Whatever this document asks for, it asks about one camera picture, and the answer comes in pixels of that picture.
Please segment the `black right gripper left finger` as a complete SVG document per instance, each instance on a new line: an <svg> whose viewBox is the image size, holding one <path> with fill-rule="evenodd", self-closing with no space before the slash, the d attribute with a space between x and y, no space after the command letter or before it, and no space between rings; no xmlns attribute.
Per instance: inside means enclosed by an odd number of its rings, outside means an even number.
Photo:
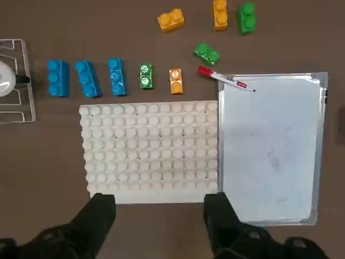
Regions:
<svg viewBox="0 0 345 259"><path fill-rule="evenodd" d="M96 193L66 224L41 231L18 245L1 239L1 258L96 258L116 219L114 195Z"/></svg>

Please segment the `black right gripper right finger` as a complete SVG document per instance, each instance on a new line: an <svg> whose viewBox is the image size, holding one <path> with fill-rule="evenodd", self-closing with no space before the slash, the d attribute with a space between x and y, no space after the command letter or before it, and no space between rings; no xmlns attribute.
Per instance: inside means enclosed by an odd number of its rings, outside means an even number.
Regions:
<svg viewBox="0 0 345 259"><path fill-rule="evenodd" d="M224 193L206 194L203 218L213 258L327 258L313 241L289 237L279 243L262 227L242 223Z"/></svg>

